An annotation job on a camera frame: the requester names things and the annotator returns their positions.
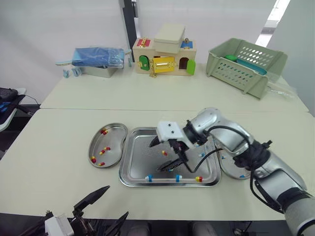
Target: plastic basket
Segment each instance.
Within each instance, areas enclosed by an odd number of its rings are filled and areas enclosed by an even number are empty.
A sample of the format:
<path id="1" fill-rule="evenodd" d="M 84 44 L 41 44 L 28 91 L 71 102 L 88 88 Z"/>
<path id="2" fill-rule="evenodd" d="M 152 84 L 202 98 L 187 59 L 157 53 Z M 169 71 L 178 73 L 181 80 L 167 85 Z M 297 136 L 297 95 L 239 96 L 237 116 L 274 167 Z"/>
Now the plastic basket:
<path id="1" fill-rule="evenodd" d="M 260 75 L 256 71 L 236 62 L 225 59 L 234 55 L 250 64 L 267 71 Z M 232 38 L 209 50 L 206 67 L 208 76 L 214 76 L 234 87 L 261 98 L 264 95 L 268 80 L 276 82 L 280 77 L 287 60 L 287 55 L 280 51 L 264 48 L 242 39 Z"/>

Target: red and yellow capsule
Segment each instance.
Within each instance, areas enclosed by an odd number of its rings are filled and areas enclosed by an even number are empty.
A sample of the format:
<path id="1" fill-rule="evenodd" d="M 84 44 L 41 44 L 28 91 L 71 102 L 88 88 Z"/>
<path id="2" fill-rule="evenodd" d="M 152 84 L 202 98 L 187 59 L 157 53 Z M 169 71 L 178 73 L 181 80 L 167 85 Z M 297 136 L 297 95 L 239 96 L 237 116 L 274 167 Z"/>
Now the red and yellow capsule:
<path id="1" fill-rule="evenodd" d="M 197 182 L 202 182 L 202 176 L 197 176 L 197 177 L 195 178 L 195 180 L 196 180 Z"/>

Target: white table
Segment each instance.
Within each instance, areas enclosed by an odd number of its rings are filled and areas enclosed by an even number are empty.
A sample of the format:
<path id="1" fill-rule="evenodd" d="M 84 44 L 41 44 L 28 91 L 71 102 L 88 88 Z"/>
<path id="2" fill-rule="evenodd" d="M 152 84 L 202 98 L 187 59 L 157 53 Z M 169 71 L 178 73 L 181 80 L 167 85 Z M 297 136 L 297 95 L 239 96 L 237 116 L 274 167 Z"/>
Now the white table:
<path id="1" fill-rule="evenodd" d="M 259 202 L 249 181 L 222 174 L 213 187 L 126 187 L 119 165 L 98 169 L 88 162 L 95 132 L 111 122 L 129 130 L 155 126 L 159 120 L 181 125 L 196 112 L 41 109 L 35 113 L 0 162 L 0 212 L 44 215 L 47 209 L 70 217 L 73 206 L 90 192 L 111 188 L 85 217 L 164 220 L 280 220 L 283 215 Z M 311 194 L 314 179 L 314 118 L 308 113 L 224 113 L 271 149 L 305 180 Z"/>
<path id="2" fill-rule="evenodd" d="M 23 95 L 26 93 L 26 88 L 16 88 L 18 95 Z M 11 123 L 15 113 L 16 113 L 17 109 L 15 108 L 11 114 L 9 115 L 9 117 L 6 119 L 6 121 L 3 124 L 0 124 L 0 132 L 4 131 Z"/>
<path id="3" fill-rule="evenodd" d="M 197 64 L 194 76 L 151 78 L 134 68 L 118 70 L 111 78 L 90 75 L 61 79 L 41 108 L 200 111 L 218 107 L 223 112 L 307 112 L 300 98 L 268 93 L 261 100 L 213 77 Z"/>

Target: white wall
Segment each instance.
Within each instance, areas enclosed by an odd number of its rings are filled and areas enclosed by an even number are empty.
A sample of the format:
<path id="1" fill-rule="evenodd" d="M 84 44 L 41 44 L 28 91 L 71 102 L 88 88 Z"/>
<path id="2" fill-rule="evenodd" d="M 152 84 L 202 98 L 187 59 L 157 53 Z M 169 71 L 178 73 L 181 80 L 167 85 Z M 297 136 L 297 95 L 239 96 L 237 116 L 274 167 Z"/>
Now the white wall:
<path id="1" fill-rule="evenodd" d="M 276 0 L 138 0 L 142 37 L 157 34 L 163 23 L 182 23 L 196 40 L 196 61 L 208 50 L 236 37 L 255 43 Z"/>
<path id="2" fill-rule="evenodd" d="M 315 115 L 314 0 L 291 0 L 268 48 L 288 54 L 283 77 Z"/>
<path id="3" fill-rule="evenodd" d="M 54 63 L 71 59 L 76 47 L 91 45 L 128 48 L 118 0 L 0 3 L 0 87 L 24 87 L 42 102 L 62 78 L 62 68 Z"/>

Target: kidney-shaped metal dish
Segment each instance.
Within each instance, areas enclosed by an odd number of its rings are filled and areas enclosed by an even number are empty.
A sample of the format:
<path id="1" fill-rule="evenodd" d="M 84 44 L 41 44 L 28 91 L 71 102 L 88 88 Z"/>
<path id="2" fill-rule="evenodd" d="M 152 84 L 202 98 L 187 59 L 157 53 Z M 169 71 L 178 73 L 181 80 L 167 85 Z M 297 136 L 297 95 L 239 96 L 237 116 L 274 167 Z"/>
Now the kidney-shaped metal dish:
<path id="1" fill-rule="evenodd" d="M 149 147 L 156 135 L 154 127 L 136 128 L 128 134 L 119 170 L 119 178 L 123 184 L 127 186 L 210 186 L 218 183 L 221 170 L 215 153 L 207 158 L 194 174 L 190 173 L 184 165 L 171 172 L 159 172 L 157 168 L 161 164 L 176 159 L 178 156 L 171 150 L 168 143 Z M 189 149 L 186 154 L 191 169 L 194 169 L 202 159 L 199 157 L 200 154 L 207 154 L 214 149 L 212 141 L 195 149 Z M 167 152 L 167 156 L 162 154 L 163 150 Z M 148 175 L 152 175 L 152 182 L 145 180 Z M 183 178 L 177 182 L 176 175 L 182 175 Z M 200 176 L 203 181 L 196 181 L 195 178 Z"/>
<path id="2" fill-rule="evenodd" d="M 102 134 L 103 130 L 107 130 L 106 135 Z M 128 133 L 128 129 L 124 124 L 111 123 L 101 128 L 93 137 L 89 148 L 89 162 L 98 168 L 106 168 L 117 164 L 123 154 L 124 142 Z M 105 148 L 110 147 L 105 153 L 100 155 L 100 152 Z M 92 162 L 92 157 L 95 157 L 96 162 Z"/>

